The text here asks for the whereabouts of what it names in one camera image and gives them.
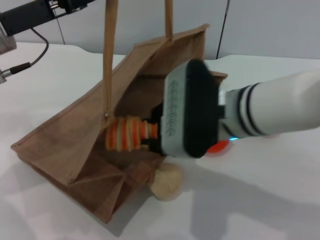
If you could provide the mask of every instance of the beige ball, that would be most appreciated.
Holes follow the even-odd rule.
[[[163,163],[155,171],[150,190],[159,200],[170,200],[178,196],[183,184],[183,173],[179,166]]]

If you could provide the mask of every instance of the brown paper bag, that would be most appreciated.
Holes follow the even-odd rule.
[[[103,80],[11,146],[22,161],[105,223],[163,161],[147,150],[106,151],[105,129],[114,116],[149,117],[163,101],[166,75],[203,58],[208,27],[173,34],[172,0],[165,0],[165,36],[136,44],[112,71],[117,8],[118,0],[106,1]]]

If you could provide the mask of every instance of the white table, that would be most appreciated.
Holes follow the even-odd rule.
[[[39,43],[0,56],[6,69],[35,59]],[[115,55],[114,64],[124,56]],[[227,90],[320,68],[320,60],[227,56],[207,61],[228,73]],[[22,163],[10,145],[102,78],[102,54],[50,45],[34,67],[0,85],[0,239],[318,240],[320,129],[239,139],[219,157],[172,159],[183,193],[161,202],[142,192],[104,226]]]

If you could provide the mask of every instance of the paper bag handle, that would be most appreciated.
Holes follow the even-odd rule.
[[[173,39],[173,0],[165,2],[165,37]],[[103,43],[103,103],[104,113],[112,110],[112,63],[114,57],[118,0],[106,0]]]

